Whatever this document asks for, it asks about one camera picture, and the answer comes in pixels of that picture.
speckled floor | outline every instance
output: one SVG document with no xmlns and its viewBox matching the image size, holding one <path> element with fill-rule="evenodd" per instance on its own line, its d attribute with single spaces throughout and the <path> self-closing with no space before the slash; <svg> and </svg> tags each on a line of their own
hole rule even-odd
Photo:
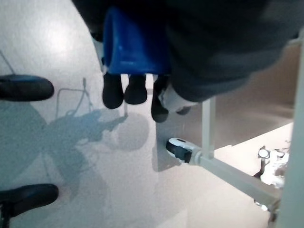
<svg viewBox="0 0 304 228">
<path fill-rule="evenodd" d="M 43 102 L 0 102 L 0 190 L 60 189 L 55 203 L 14 218 L 12 228 L 266 227 L 268 214 L 251 198 L 167 155 L 170 137 L 200 144 L 200 106 L 164 124 L 150 116 L 151 94 L 142 105 L 104 107 L 95 50 L 69 0 L 2 0 L 0 50 L 16 74 L 46 77 L 56 90 Z M 236 145 L 220 159 L 254 174 L 257 150 L 289 138 L 298 53 L 290 46 L 279 66 L 218 98 L 216 146 Z M 1 58 L 0 75 L 10 73 Z"/>
</svg>

